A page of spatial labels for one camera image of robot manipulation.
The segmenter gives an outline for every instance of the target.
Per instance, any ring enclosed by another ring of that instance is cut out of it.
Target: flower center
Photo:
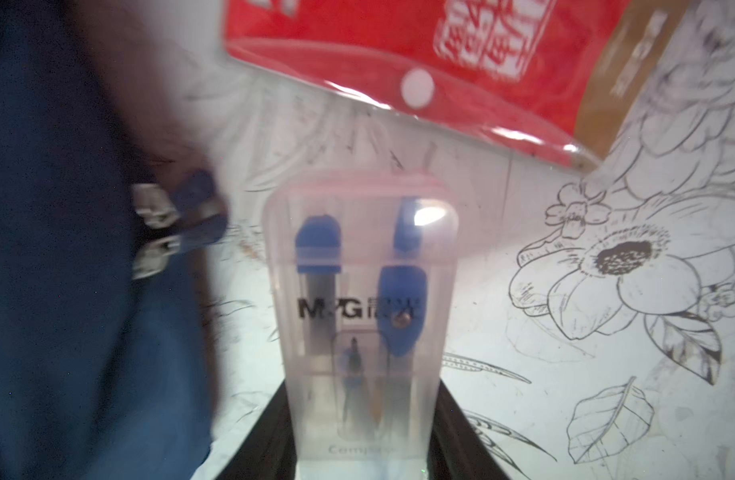
[[[652,254],[650,242],[623,242],[599,252],[595,263],[601,274],[624,275],[641,267]]]

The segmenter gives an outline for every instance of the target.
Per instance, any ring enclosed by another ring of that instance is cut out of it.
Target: plastic case
[[[264,212],[302,478],[423,478],[458,217],[428,174],[319,171]]]

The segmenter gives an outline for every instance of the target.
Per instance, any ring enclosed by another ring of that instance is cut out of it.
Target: m&g logo
[[[298,317],[301,319],[328,319],[339,315],[347,319],[377,318],[379,315],[389,315],[391,312],[402,311],[412,318],[414,310],[417,310],[420,306],[420,299],[409,297],[374,296],[367,299],[366,308],[362,300],[350,296],[333,300],[325,300],[321,297],[314,299],[299,298]]]

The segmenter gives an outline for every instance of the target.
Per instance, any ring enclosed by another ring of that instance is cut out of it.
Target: blue fabric
[[[210,399],[187,266],[133,283],[152,233],[58,2],[0,4],[0,479],[188,479]]]

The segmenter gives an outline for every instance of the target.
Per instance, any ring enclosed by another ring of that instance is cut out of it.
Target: white floral tablecloth
[[[601,188],[232,62],[220,0],[78,2],[78,26],[165,186],[205,162],[230,231],[204,255],[214,445],[283,377],[259,227],[328,163],[426,166],[463,231],[443,379],[514,478],[735,478],[735,0],[692,5]]]

